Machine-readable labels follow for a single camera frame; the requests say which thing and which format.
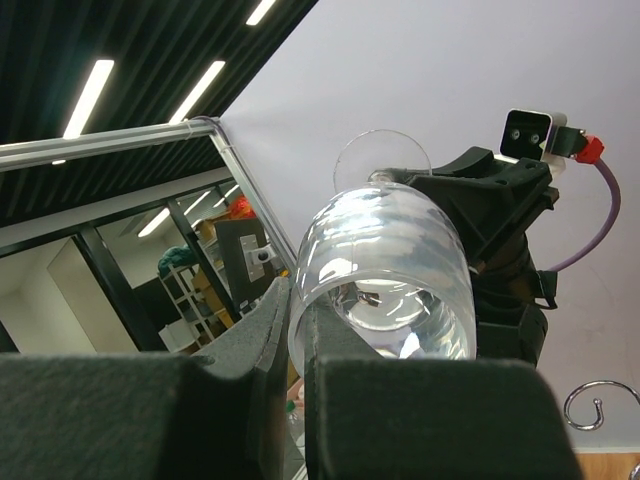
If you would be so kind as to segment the clear wine glass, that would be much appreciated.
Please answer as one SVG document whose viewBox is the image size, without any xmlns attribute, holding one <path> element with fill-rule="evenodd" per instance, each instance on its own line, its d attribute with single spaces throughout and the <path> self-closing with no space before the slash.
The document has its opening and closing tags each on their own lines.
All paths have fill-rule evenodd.
<svg viewBox="0 0 640 480">
<path fill-rule="evenodd" d="M 340 151 L 334 196 L 313 217 L 297 255 L 288 347 L 304 370 L 312 308 L 327 302 L 375 352 L 390 359 L 473 359 L 470 272 L 452 221 L 390 171 L 432 173 L 411 136 L 374 129 Z"/>
</svg>

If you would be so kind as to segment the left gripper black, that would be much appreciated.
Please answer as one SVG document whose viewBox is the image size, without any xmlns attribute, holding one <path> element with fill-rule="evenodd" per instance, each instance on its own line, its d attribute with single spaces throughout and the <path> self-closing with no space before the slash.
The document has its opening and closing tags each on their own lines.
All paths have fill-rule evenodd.
<svg viewBox="0 0 640 480">
<path fill-rule="evenodd" d="M 514 163 L 471 147 L 432 171 L 391 168 L 389 177 L 425 194 L 453 223 L 466 258 L 489 260 L 472 276 L 477 353 L 537 366 L 558 308 L 558 275 L 535 267 L 526 230 L 558 200 L 547 164 Z"/>
</svg>

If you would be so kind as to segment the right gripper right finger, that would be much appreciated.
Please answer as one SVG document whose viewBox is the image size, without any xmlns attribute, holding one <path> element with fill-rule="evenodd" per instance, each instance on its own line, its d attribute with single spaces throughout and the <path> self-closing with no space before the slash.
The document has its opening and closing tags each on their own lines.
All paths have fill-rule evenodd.
<svg viewBox="0 0 640 480">
<path fill-rule="evenodd" d="M 506 360 L 391 360 L 327 303 L 303 316 L 313 479 L 578 479 L 554 396 Z"/>
</svg>

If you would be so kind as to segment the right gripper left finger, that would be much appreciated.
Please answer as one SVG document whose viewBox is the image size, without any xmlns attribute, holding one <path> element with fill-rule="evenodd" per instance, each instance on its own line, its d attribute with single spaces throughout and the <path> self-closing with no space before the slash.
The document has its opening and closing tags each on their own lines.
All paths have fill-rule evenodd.
<svg viewBox="0 0 640 480">
<path fill-rule="evenodd" d="M 290 283 L 193 355 L 5 354 L 5 479 L 279 479 Z"/>
</svg>

